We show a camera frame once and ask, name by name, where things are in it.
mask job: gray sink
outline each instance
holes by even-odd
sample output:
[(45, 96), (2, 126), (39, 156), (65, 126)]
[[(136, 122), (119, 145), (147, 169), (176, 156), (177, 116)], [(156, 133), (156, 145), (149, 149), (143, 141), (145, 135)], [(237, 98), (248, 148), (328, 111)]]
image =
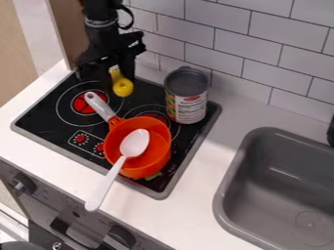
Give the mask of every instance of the gray sink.
[(334, 249), (334, 148), (274, 128), (250, 132), (213, 204), (228, 232), (264, 249)]

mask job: white countertop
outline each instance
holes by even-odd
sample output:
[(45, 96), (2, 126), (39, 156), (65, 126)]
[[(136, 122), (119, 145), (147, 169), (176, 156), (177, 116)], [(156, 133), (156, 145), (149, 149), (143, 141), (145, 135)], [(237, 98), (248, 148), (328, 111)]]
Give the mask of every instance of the white countertop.
[[(57, 85), (69, 71), (61, 61), (0, 108), (0, 157), (78, 200), (103, 176), (10, 129), (11, 122)], [(154, 78), (147, 71), (141, 76)], [(115, 183), (101, 210), (178, 250), (259, 249), (225, 230), (212, 212), (213, 196), (243, 137), (258, 127), (276, 127), (325, 143), (328, 124), (211, 89), (223, 113), (172, 194), (154, 200)]]

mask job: pot handle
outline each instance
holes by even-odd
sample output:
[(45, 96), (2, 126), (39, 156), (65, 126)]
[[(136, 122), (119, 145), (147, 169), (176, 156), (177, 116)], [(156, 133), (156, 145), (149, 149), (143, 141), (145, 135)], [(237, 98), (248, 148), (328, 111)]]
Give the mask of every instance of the pot handle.
[(108, 122), (116, 113), (111, 109), (111, 107), (104, 102), (97, 94), (94, 92), (87, 92), (85, 94), (85, 101), (89, 106), (93, 108), (104, 119)]

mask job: white tile backsplash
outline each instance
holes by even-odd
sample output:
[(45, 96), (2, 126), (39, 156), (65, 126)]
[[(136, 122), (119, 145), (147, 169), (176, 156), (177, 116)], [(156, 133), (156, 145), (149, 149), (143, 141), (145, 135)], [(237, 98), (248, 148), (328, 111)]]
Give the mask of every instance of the white tile backsplash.
[(216, 30), (215, 49), (246, 59), (277, 64), (281, 45), (247, 35)]
[[(156, 30), (156, 17), (155, 13), (142, 11), (135, 8), (130, 8), (135, 16), (134, 27), (140, 28), (146, 31), (154, 32)], [(119, 23), (126, 25), (130, 23), (131, 17), (123, 11), (119, 11)]]
[(295, 0), (292, 18), (334, 27), (333, 0)]
[(149, 50), (137, 58), (142, 77), (161, 83), (189, 65), (230, 93), (331, 120), (334, 0), (129, 2)]
[(241, 75), (242, 58), (186, 44), (186, 61), (236, 76)]
[(310, 88), (309, 97), (334, 104), (334, 82), (315, 78)]
[(334, 29), (331, 28), (324, 47), (323, 53), (334, 56)]
[(272, 91), (271, 105), (328, 123), (334, 113), (334, 105), (276, 89)]
[(218, 1), (223, 4), (229, 4), (253, 11), (265, 12), (285, 17), (289, 16), (292, 6), (292, 0), (218, 0)]
[(153, 52), (145, 51), (137, 56), (137, 63), (159, 69), (159, 56)]
[(204, 47), (213, 47), (213, 27), (160, 15), (158, 17), (158, 23), (159, 28), (156, 32), (158, 34), (173, 37), (189, 43), (198, 44)]
[(213, 72), (212, 84), (224, 92), (251, 98), (262, 103), (267, 103), (271, 94), (271, 88), (268, 86), (217, 71)]
[(185, 15), (184, 0), (131, 0), (131, 6), (180, 19)]
[(148, 32), (143, 40), (149, 51), (181, 60), (185, 57), (185, 44), (183, 42)]
[(189, 21), (247, 33), (249, 16), (250, 11), (201, 0), (186, 0), (186, 19)]
[(334, 80), (334, 58), (330, 56), (284, 46), (279, 65), (319, 78)]
[(211, 69), (209, 68), (198, 66), (198, 65), (195, 65), (189, 62), (183, 62), (180, 60), (160, 56), (160, 68), (161, 68), (161, 71), (163, 72), (170, 73), (171, 71), (176, 70), (182, 66), (190, 66), (192, 68), (201, 70), (202, 72), (206, 74), (208, 79), (211, 78)]
[(308, 92), (312, 80), (305, 74), (249, 60), (245, 62), (243, 78), (301, 95)]
[(320, 52), (327, 27), (253, 13), (250, 35)]

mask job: wooden cabinet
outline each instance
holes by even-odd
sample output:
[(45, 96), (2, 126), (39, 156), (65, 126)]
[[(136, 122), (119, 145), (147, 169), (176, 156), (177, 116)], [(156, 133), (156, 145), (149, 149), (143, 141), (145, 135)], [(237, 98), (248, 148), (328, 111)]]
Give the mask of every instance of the wooden cabinet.
[(79, 0), (46, 0), (63, 49), (63, 57), (70, 69), (88, 47), (84, 17)]
[(13, 0), (0, 0), (0, 106), (36, 78)]

